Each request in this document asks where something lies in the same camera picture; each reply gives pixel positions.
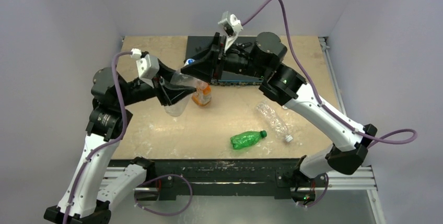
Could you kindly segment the white blue bottle cap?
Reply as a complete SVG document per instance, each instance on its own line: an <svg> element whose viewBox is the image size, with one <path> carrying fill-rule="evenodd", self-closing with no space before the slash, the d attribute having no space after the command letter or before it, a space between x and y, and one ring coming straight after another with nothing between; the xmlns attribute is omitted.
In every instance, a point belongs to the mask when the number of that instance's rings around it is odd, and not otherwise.
<svg viewBox="0 0 443 224"><path fill-rule="evenodd" d="M192 64L192 63L194 63L194 62L195 62L194 59L189 58L189 59L187 59L187 60L185 61L184 66L190 65L190 64Z"/></svg>

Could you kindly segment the large clear plastic bottle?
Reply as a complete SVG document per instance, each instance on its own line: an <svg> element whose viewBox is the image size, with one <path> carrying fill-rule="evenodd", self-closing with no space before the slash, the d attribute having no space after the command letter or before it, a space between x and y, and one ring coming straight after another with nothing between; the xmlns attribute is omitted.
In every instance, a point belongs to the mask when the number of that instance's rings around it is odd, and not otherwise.
<svg viewBox="0 0 443 224"><path fill-rule="evenodd" d="M181 73L180 69L178 69L172 76L171 84L196 88L196 78L190 75L183 74ZM186 106L191 99L191 96L192 93L190 95L187 95L174 105L165 106L165 112L170 116L179 117L185 111Z"/></svg>

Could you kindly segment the orange label plastic bottle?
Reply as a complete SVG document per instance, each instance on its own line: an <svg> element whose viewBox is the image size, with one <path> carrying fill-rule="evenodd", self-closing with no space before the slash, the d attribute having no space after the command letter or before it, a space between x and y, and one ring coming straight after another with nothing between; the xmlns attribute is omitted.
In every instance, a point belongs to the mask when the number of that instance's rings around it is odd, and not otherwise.
<svg viewBox="0 0 443 224"><path fill-rule="evenodd" d="M208 83L198 80L196 82L196 92L192 95L192 100L200 107L208 105L212 100L212 90Z"/></svg>

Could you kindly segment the slim clear plastic bottle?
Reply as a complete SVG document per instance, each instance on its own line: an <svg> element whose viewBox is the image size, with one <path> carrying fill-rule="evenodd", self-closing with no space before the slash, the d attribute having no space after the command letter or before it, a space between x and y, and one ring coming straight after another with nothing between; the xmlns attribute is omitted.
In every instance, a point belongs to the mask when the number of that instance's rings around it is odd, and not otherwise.
<svg viewBox="0 0 443 224"><path fill-rule="evenodd" d="M281 141L290 143L293 141L293 136L290 134L289 128L283 119L277 114L277 112L270 107L266 101L259 102L255 109L259 115L267 122L269 127L275 133L276 137Z"/></svg>

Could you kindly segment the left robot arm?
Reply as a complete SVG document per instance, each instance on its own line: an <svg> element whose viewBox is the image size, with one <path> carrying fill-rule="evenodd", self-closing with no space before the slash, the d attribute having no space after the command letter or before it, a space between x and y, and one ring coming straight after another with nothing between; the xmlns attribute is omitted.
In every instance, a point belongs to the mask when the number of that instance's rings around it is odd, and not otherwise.
<svg viewBox="0 0 443 224"><path fill-rule="evenodd" d="M116 65L98 70L91 93L93 111L86 127L83 152L74 177L59 203L44 213L53 223L108 223L112 211L136 186L154 184L153 163L137 157L124 173L100 189L112 155L127 130L132 113L127 105L158 98L162 105L173 105L192 92L191 88L171 82L175 70L161 61L139 59L139 76L127 82Z"/></svg>

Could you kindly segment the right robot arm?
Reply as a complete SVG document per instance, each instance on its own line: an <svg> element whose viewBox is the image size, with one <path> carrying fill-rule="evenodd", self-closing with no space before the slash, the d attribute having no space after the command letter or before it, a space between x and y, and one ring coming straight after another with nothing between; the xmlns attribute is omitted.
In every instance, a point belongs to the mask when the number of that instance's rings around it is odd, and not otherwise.
<svg viewBox="0 0 443 224"><path fill-rule="evenodd" d="M271 32L258 34L250 52L224 48L226 37L216 33L212 43L193 57L193 62L182 68L182 73L205 82L219 80L224 72L261 78L259 90L270 99L303 116L323 132L332 145L314 155L307 156L293 172L294 181L307 185L319 174L335 170L352 175L368 153L369 138L377 129L371 124L361 125L317 100L313 86L291 67L283 64L287 47L279 36Z"/></svg>

